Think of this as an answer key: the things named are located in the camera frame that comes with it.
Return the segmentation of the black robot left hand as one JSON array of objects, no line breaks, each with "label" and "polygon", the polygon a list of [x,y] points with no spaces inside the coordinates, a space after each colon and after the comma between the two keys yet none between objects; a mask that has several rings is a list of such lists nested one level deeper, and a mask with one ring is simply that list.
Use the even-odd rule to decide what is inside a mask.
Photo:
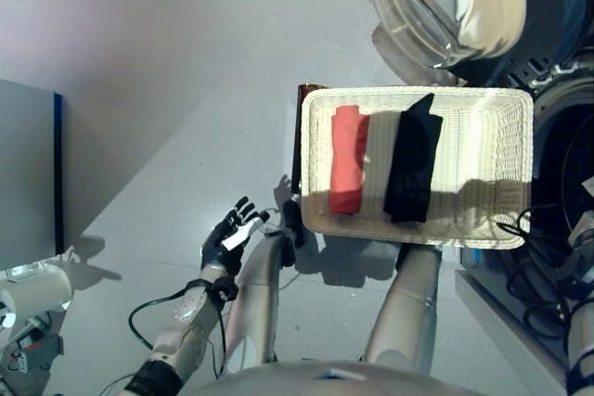
[{"label": "black robot left hand", "polygon": [[200,267],[219,265],[228,276],[236,276],[250,238],[269,218],[269,212],[257,211],[247,196],[240,198],[202,244]]}]

